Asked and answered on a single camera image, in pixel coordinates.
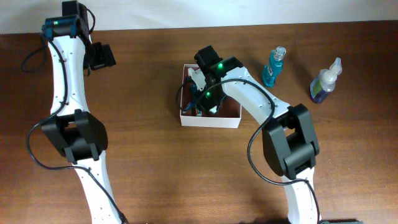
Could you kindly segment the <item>blue white toothbrush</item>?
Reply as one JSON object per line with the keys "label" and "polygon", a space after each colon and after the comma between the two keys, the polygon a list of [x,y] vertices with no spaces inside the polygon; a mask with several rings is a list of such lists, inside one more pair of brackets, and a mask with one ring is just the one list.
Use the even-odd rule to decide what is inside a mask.
{"label": "blue white toothbrush", "polygon": [[188,88],[188,95],[187,95],[188,103],[184,108],[185,111],[183,111],[183,114],[188,113],[193,108],[195,104],[194,96],[196,91],[197,91],[196,84],[191,84]]}

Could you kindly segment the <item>blue mouthwash bottle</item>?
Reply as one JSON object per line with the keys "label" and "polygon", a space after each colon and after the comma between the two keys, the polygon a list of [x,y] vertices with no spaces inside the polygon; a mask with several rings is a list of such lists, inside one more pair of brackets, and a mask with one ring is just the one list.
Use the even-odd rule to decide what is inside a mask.
{"label": "blue mouthwash bottle", "polygon": [[262,72],[262,81],[266,87],[274,86],[277,76],[282,72],[286,52],[286,48],[283,46],[278,46],[271,51],[268,64]]}

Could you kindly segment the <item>clear purple foam soap bottle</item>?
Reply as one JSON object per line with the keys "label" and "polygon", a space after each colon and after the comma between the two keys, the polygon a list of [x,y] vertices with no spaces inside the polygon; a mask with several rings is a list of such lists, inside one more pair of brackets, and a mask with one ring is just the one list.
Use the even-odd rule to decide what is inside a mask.
{"label": "clear purple foam soap bottle", "polygon": [[341,59],[337,57],[329,68],[321,69],[310,84],[310,97],[314,103],[321,103],[335,89],[338,75],[342,73]]}

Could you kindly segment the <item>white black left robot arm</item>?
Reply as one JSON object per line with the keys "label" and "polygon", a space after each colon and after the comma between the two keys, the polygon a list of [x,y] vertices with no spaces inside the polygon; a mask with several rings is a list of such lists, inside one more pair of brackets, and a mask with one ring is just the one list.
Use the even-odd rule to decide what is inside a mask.
{"label": "white black left robot arm", "polygon": [[92,223],[127,223],[116,205],[106,170],[108,135],[104,124],[89,111],[84,70],[116,64],[109,45],[93,43],[90,10],[78,1],[62,2],[62,15],[42,26],[53,65],[53,103],[40,127],[58,153],[76,171]]}

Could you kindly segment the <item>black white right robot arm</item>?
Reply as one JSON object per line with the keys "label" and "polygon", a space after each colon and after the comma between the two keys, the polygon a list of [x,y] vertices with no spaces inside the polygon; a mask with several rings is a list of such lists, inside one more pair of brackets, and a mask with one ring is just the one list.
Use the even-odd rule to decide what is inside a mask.
{"label": "black white right robot arm", "polygon": [[309,110],[303,104],[291,106],[278,99],[255,81],[236,57],[223,59],[210,45],[194,59],[198,69],[191,71],[189,78],[196,87],[191,108],[216,114],[226,96],[236,100],[259,123],[247,149],[260,134],[264,158],[281,180],[260,177],[284,188],[289,223],[321,223],[313,187],[320,148]]}

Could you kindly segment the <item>white cardboard box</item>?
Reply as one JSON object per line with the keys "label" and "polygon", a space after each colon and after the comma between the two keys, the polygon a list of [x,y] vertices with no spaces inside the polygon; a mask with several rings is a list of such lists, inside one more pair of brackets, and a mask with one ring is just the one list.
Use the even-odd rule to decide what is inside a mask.
{"label": "white cardboard box", "polygon": [[[189,68],[197,70],[199,66],[196,64],[183,65],[182,84],[188,78]],[[184,85],[178,92],[178,105],[184,107],[184,109],[193,101],[189,91],[190,85],[192,84]],[[206,128],[238,128],[242,118],[242,106],[230,97],[224,99],[217,114],[206,114],[202,112],[200,116],[197,116],[197,112],[199,112],[199,110],[196,110],[196,108],[187,112],[180,110],[181,125]]]}

